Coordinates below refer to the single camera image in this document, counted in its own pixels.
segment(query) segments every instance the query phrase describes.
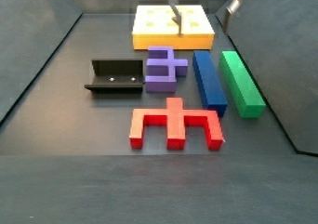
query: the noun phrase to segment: yellow block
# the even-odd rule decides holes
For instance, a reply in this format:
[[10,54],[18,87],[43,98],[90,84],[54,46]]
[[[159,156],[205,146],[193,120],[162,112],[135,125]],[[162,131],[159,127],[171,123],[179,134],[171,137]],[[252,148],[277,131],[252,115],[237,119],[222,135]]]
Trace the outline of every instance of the yellow block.
[[214,29],[202,6],[177,6],[183,17],[182,35],[173,21],[170,6],[138,6],[134,28],[134,49],[173,46],[174,49],[212,49]]

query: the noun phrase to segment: blue rectangular bar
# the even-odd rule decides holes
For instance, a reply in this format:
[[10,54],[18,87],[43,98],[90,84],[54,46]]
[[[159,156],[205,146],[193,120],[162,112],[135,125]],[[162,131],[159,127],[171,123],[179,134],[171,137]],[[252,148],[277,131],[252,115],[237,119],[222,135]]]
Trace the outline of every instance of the blue rectangular bar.
[[193,66],[203,108],[208,110],[216,110],[218,116],[224,117],[228,108],[228,100],[209,51],[194,51]]

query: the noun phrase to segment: red e-shaped block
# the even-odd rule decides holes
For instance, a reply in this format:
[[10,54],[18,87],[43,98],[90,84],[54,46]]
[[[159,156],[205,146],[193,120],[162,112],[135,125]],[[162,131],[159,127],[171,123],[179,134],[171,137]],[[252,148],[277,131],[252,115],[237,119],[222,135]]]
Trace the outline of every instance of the red e-shaped block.
[[182,150],[186,144],[186,125],[203,126],[209,150],[224,143],[221,121],[216,111],[185,110],[182,98],[167,98],[166,109],[134,109],[130,140],[134,149],[143,148],[146,125],[167,126],[167,149]]

